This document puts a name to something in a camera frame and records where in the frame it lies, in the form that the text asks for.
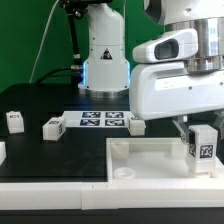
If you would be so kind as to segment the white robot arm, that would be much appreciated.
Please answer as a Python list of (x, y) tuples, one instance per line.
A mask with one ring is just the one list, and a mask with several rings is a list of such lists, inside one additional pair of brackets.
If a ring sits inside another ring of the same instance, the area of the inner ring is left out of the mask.
[(82, 92), (113, 97), (127, 90), (131, 112), (142, 120), (172, 117), (184, 135), (188, 114), (214, 111), (224, 138), (224, 0), (143, 0), (144, 12), (165, 28), (162, 36), (124, 56), (124, 21), (92, 3), (89, 56)]

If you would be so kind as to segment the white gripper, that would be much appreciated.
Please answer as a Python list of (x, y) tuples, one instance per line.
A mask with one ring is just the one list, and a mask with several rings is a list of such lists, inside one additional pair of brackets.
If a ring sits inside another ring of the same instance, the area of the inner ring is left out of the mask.
[[(190, 75), (183, 62), (138, 65), (132, 71), (130, 111), (142, 120), (174, 117), (184, 144), (189, 143), (186, 116), (224, 109), (224, 70)], [(224, 112), (216, 111), (214, 126), (224, 126)]]

